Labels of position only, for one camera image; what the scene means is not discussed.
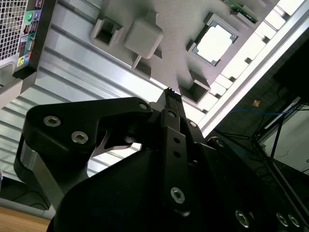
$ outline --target bolt head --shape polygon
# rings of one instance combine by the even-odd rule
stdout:
[[[184,203],[185,200],[184,193],[179,188],[173,187],[170,190],[170,195],[177,204]]]
[[[282,216],[281,213],[277,213],[276,216],[277,216],[278,221],[279,221],[283,226],[285,226],[285,227],[288,227],[288,226],[289,226],[287,220],[284,218],[284,216]]]
[[[61,124],[60,119],[56,116],[46,116],[43,121],[48,127],[57,127]]]
[[[236,210],[235,216],[239,223],[244,227],[244,228],[249,228],[249,220],[247,219],[247,216],[241,212],[240,210]]]
[[[144,109],[144,110],[147,110],[148,107],[147,107],[145,104],[140,103],[140,108],[142,108],[142,109]]]
[[[193,127],[193,128],[196,128],[197,127],[197,124],[193,121],[190,121],[190,125]]]
[[[222,141],[217,140],[217,141],[216,141],[216,143],[217,143],[220,147],[224,147],[224,145],[223,145]]]
[[[85,144],[88,141],[88,136],[82,131],[75,131],[72,133],[71,139],[77,144]]]

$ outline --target blue cable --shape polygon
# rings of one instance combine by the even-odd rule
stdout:
[[[232,110],[229,113],[233,113],[233,112],[252,112],[252,113],[257,113],[257,114],[263,114],[263,115],[284,115],[284,114],[288,114],[289,112],[292,112],[294,110],[294,107],[292,106],[288,111],[282,112],[282,113],[268,113],[268,112],[263,112],[263,111],[259,111],[259,110],[252,110],[252,109],[238,109],[238,110]]]

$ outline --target black metal bracket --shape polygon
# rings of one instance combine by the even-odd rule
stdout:
[[[166,89],[157,104],[126,98],[29,110],[14,166],[56,208],[49,230],[281,230],[276,212],[287,211],[223,141],[205,141],[180,95]],[[88,178],[91,157],[132,143],[141,151]]]

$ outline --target motherboard i/o panel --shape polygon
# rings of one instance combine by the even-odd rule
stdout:
[[[0,0],[0,108],[36,79],[56,0]]]
[[[18,61],[16,70],[28,65],[31,52],[35,44],[36,32],[42,13],[43,0],[28,0],[24,14],[23,26],[18,47]]]

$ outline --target black cable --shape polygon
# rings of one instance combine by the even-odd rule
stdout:
[[[45,210],[47,210],[47,208],[44,206],[44,205],[42,205],[41,203],[34,203],[34,204],[32,204],[32,205],[29,205],[30,207],[32,207],[32,206],[34,206],[34,205],[40,205],[40,206],[42,206]]]
[[[309,170],[309,168],[307,168],[306,170],[302,171],[302,173],[305,173],[305,172],[308,171],[308,170]]]
[[[262,125],[264,118],[265,118],[265,115],[263,115],[263,117],[262,117],[262,119],[261,119],[260,124],[258,125],[258,127],[256,128],[256,130],[255,130],[255,132],[253,133],[253,135],[252,135],[252,136],[254,136],[254,135],[255,135],[255,133],[257,133],[257,131],[260,129],[260,126]]]
[[[23,197],[23,196],[25,196],[25,195],[27,195],[28,193],[31,193],[31,192],[37,193],[37,194],[42,198],[42,200],[44,201],[44,203],[46,204],[46,206],[48,207],[48,203],[46,202],[46,200],[44,199],[44,197],[43,197],[39,192],[37,192],[37,191],[28,191],[28,192],[24,192],[23,194],[19,195],[18,197],[15,197],[15,198],[12,200],[12,202],[16,201],[18,198],[21,198],[21,197]]]

